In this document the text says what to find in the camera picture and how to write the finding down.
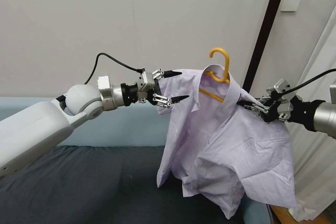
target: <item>clothes hanger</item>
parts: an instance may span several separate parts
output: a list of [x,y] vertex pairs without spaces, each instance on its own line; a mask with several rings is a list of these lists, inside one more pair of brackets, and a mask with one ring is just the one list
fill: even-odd
[[[229,57],[229,54],[223,49],[223,48],[220,48],[220,47],[216,47],[216,48],[213,48],[211,51],[210,51],[210,58],[212,58],[214,56],[214,53],[215,52],[220,52],[224,58],[225,58],[225,68],[224,68],[224,76],[222,79],[218,78],[215,76],[215,74],[212,72],[212,71],[209,71],[209,72],[205,72],[205,75],[207,76],[211,76],[211,78],[217,82],[221,82],[221,83],[227,83],[227,84],[230,84],[230,80],[228,79],[228,74],[229,74],[229,63],[230,63],[230,57]],[[215,94],[211,94],[210,92],[208,91],[205,91],[204,89],[199,89],[199,91],[201,93],[204,93],[210,97],[212,97],[213,99],[219,101],[219,102],[224,102],[224,99],[215,95]]]

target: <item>shirt collar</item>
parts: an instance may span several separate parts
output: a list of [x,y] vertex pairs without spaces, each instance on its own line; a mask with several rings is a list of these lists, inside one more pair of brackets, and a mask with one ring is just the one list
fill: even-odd
[[[221,65],[217,64],[212,64],[207,66],[202,72],[198,73],[196,75],[196,78],[193,80],[193,95],[194,95],[194,101],[196,103],[196,107],[193,110],[198,110],[198,108],[201,106],[200,105],[200,99],[199,99],[199,88],[201,84],[201,78],[202,75],[205,72],[212,71],[216,74],[217,77],[222,78],[224,74],[224,67]],[[223,109],[228,112],[225,114],[231,114],[231,110],[235,107],[235,104],[240,98],[241,94],[241,87],[239,84],[233,79],[233,77],[229,73],[229,78],[230,78],[230,85],[225,97],[225,101],[223,103]]]

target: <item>white dress shirt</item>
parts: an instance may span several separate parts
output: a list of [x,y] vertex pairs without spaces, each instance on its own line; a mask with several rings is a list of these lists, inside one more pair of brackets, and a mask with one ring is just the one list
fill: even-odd
[[[170,171],[182,180],[183,196],[203,194],[219,205],[226,218],[247,196],[266,204],[296,204],[292,149],[284,123],[264,122],[236,105],[242,99],[257,102],[230,75],[230,85],[203,73],[223,76],[220,65],[204,70],[180,69],[181,75],[160,80],[162,95],[190,97],[159,114],[171,113],[157,186]],[[223,103],[199,88],[225,99]]]

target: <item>black cable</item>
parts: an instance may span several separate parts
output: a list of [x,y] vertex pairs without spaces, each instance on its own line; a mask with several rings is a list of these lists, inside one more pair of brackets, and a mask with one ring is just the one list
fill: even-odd
[[88,84],[88,82],[91,80],[93,74],[95,73],[95,70],[96,70],[96,67],[97,67],[97,64],[98,64],[98,59],[99,59],[99,57],[100,57],[101,55],[104,55],[104,56],[108,57],[109,59],[115,61],[116,63],[118,63],[118,64],[120,64],[120,65],[122,65],[122,66],[124,66],[124,67],[126,67],[126,68],[128,68],[128,69],[130,69],[130,70],[133,70],[133,71],[138,72],[138,73],[142,73],[142,69],[136,69],[136,68],[132,68],[132,67],[130,67],[130,66],[127,66],[126,64],[124,64],[124,63],[118,61],[117,59],[114,59],[112,56],[109,56],[108,54],[105,54],[104,52],[101,52],[101,53],[99,53],[99,54],[97,55],[97,57],[96,57],[96,61],[95,61],[95,63],[94,63],[94,67],[93,67],[93,70],[92,70],[92,73],[90,74],[88,80],[87,80],[84,84]]
[[290,89],[290,90],[287,90],[287,91],[285,91],[285,92],[283,92],[283,93],[281,93],[281,94],[279,94],[279,95],[280,95],[280,97],[281,97],[281,96],[283,96],[283,95],[285,95],[285,94],[289,94],[289,93],[291,93],[291,92],[297,91],[298,89],[303,88],[304,86],[306,86],[306,85],[312,83],[313,81],[316,81],[317,79],[319,79],[319,78],[321,78],[322,76],[325,76],[326,74],[329,74],[329,73],[331,73],[331,72],[336,72],[336,68],[332,68],[332,69],[329,69],[329,70],[327,70],[327,71],[325,71],[325,72],[323,72],[323,73],[320,73],[319,75],[317,75],[317,76],[311,78],[310,80],[304,82],[303,84],[300,84],[300,85],[296,86],[295,88],[292,88],[292,89]]

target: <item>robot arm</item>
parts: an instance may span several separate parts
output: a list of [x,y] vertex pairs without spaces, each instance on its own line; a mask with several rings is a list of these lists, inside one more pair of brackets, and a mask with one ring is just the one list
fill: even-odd
[[252,110],[265,122],[295,122],[308,131],[323,132],[336,138],[336,85],[330,85],[332,103],[323,100],[303,102],[292,90],[286,80],[280,79],[267,89],[268,96],[258,99],[259,104],[249,101],[239,101],[238,104]]
[[65,140],[75,128],[131,103],[169,108],[188,97],[167,98],[161,95],[158,80],[181,74],[158,69],[144,69],[133,85],[111,85],[108,76],[99,77],[98,89],[80,84],[49,102],[39,102],[0,121],[0,177],[26,166]]

